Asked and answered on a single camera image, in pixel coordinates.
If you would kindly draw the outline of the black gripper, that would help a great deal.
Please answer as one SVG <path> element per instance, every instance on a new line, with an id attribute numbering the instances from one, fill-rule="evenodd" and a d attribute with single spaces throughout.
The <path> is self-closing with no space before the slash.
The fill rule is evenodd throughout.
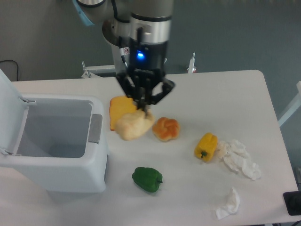
<path id="1" fill-rule="evenodd" d="M 125 95 L 136 103 L 137 109 L 145 111 L 156 105 L 175 87 L 166 78 L 164 60 L 167 42 L 144 42 L 144 29 L 137 28 L 137 35 L 130 39 L 129 61 L 125 72 L 116 75 Z"/>

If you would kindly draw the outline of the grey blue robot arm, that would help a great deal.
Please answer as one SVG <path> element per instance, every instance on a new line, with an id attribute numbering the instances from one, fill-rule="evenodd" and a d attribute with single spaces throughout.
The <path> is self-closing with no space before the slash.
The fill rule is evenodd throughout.
<path id="1" fill-rule="evenodd" d="M 87 26 L 102 24 L 111 45 L 116 79 L 137 109 L 147 112 L 175 87 L 166 78 L 172 0 L 75 0 Z"/>

